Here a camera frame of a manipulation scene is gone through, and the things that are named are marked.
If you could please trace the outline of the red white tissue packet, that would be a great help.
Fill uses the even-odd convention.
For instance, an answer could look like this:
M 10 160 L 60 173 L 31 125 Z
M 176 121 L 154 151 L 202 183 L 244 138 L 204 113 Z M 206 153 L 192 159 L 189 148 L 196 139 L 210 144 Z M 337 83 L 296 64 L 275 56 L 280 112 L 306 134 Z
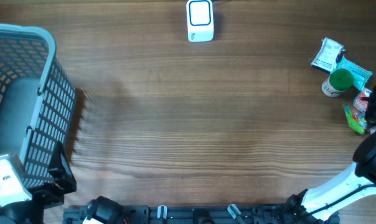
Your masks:
M 361 113 L 365 113 L 368 107 L 368 101 L 365 98 L 368 98 L 372 93 L 371 90 L 364 88 L 353 100 L 353 106 L 355 109 Z

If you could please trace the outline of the Haribo gummy candy bag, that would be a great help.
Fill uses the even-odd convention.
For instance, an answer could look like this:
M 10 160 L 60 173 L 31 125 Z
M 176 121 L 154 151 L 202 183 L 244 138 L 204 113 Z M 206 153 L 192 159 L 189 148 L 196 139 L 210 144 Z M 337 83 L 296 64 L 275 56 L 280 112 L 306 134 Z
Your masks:
M 349 127 L 357 132 L 358 134 L 370 133 L 373 134 L 376 132 L 376 123 L 368 123 L 365 119 L 365 114 L 357 110 L 353 106 L 342 105 L 347 124 Z

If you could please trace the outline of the teal white tissue packet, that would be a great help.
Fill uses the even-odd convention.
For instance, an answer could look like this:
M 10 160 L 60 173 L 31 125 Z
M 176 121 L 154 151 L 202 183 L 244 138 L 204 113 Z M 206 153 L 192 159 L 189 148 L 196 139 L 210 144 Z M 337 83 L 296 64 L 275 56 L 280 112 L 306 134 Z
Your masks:
M 359 91 L 362 91 L 365 88 L 365 84 L 368 82 L 369 78 L 372 76 L 372 72 L 362 68 L 361 66 L 347 60 L 344 56 L 341 61 L 337 64 L 336 69 L 346 69 L 348 70 L 354 79 L 354 86 Z

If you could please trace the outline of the green lid jar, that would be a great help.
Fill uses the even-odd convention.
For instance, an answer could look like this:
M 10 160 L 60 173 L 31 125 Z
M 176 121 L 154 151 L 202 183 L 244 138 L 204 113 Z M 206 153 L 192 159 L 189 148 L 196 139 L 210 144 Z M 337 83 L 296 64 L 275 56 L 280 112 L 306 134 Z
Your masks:
M 339 68 L 334 70 L 322 83 L 321 90 L 326 96 L 335 98 L 351 88 L 353 84 L 354 78 L 350 71 Z

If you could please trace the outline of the white paper pouch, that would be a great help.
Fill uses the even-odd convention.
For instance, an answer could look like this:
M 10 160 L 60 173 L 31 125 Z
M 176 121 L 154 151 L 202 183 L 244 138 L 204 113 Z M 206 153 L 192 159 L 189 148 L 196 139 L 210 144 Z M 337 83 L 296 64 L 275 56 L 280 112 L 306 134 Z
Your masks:
M 338 59 L 344 51 L 345 48 L 342 44 L 325 37 L 322 39 L 322 45 L 319 52 L 310 65 L 331 73 L 333 69 L 337 67 Z

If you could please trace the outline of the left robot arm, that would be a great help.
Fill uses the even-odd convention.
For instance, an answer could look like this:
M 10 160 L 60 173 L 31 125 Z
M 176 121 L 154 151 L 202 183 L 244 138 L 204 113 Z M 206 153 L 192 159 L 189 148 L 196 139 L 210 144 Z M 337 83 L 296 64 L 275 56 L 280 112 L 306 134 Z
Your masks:
M 44 222 L 44 210 L 49 205 L 63 203 L 64 195 L 77 189 L 77 182 L 65 160 L 61 142 L 54 146 L 49 163 L 49 174 L 53 184 L 44 184 L 33 191 L 31 200 L 9 203 L 0 208 L 0 224 L 34 224 Z M 64 211 L 63 223 L 127 223 L 124 207 L 108 198 L 98 197 L 86 207 Z

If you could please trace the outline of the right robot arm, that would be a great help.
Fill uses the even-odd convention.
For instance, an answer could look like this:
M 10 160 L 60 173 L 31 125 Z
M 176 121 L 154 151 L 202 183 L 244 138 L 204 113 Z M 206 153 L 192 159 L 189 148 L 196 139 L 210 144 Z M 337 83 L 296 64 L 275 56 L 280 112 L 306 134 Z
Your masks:
M 376 86 L 364 98 L 366 122 L 376 122 Z M 292 195 L 278 216 L 281 223 L 339 223 L 337 211 L 376 195 L 376 131 L 357 147 L 353 163 L 325 184 Z

